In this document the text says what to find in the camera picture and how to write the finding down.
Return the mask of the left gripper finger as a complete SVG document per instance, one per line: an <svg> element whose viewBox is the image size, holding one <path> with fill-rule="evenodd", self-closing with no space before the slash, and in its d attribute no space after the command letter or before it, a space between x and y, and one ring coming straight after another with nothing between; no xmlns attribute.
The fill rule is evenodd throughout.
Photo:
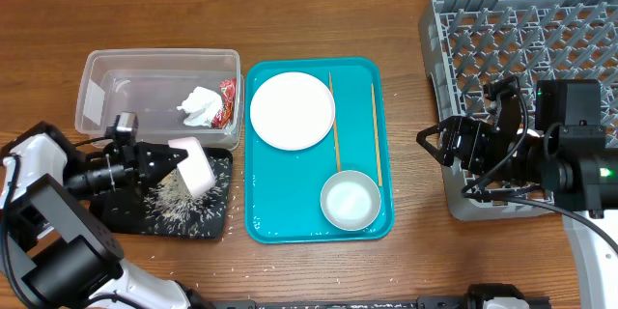
<svg viewBox="0 0 618 309"><path fill-rule="evenodd" d="M188 158L184 149L168 145L137 143L138 172L140 174L169 174L180 162Z"/></svg>
<svg viewBox="0 0 618 309"><path fill-rule="evenodd" d="M177 172L171 171L165 176L147 176L140 180L139 187L143 190L157 190L169 186L177 180Z"/></svg>

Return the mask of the pink bowl with rice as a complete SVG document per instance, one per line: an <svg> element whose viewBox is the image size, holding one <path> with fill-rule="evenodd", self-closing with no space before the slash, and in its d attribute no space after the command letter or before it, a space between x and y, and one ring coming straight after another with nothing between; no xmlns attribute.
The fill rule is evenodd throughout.
<svg viewBox="0 0 618 309"><path fill-rule="evenodd" d="M215 186L215 175L197 138L185 137L169 140L168 146L172 149L187 151L187 158L178 164L178 169L193 199L202 197Z"/></svg>

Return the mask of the white tissue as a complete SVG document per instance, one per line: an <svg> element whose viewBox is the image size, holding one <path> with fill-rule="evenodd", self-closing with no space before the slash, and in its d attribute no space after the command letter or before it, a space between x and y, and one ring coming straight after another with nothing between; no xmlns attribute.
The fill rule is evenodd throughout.
<svg viewBox="0 0 618 309"><path fill-rule="evenodd" d="M223 99L217 92L196 87L177 109L187 114L183 120L186 126L212 127L212 122L222 107Z"/></svg>

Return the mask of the red snack wrapper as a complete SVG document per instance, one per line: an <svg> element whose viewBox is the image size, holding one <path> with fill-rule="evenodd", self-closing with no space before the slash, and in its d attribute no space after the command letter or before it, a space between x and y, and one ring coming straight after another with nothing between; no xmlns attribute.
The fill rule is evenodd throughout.
<svg viewBox="0 0 618 309"><path fill-rule="evenodd" d="M236 99L236 79L224 80L220 84L223 105L214 116L211 126L213 128L225 128L232 120Z"/></svg>

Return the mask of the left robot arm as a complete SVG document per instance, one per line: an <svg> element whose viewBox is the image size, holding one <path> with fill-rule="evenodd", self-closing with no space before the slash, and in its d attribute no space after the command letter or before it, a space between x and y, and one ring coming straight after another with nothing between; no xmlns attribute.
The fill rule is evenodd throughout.
<svg viewBox="0 0 618 309"><path fill-rule="evenodd" d="M100 152L79 151L40 122L1 150L1 267L28 308L205 308L193 290L157 278L125 258L112 232L83 205L98 193L138 194L201 156L139 142L120 119Z"/></svg>

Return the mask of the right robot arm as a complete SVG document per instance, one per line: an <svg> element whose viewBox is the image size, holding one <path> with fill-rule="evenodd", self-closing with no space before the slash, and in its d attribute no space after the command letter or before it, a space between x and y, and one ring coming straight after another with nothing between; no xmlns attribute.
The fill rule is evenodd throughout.
<svg viewBox="0 0 618 309"><path fill-rule="evenodd" d="M617 151L605 143L597 80L542 80L530 117L520 81L485 85L496 119L451 116L418 132L440 165L475 175L461 195L563 217L584 308L617 305Z"/></svg>

